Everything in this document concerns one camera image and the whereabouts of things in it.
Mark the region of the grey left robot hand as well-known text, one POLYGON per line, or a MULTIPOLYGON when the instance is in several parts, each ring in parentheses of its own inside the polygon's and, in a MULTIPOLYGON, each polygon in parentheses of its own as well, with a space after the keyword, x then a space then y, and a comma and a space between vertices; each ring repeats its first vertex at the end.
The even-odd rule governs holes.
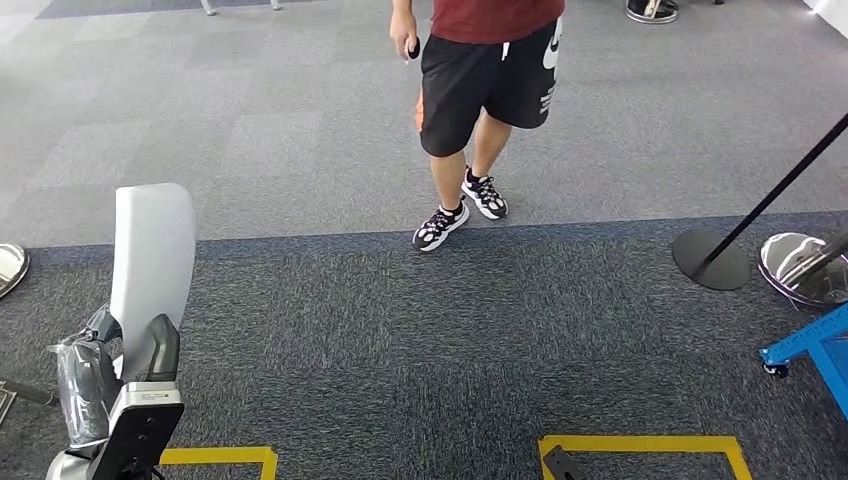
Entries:
POLYGON ((180 346, 179 325, 168 315, 158 314, 126 335, 107 304, 81 331, 49 346, 70 446, 106 442, 132 408, 181 406, 180 346))

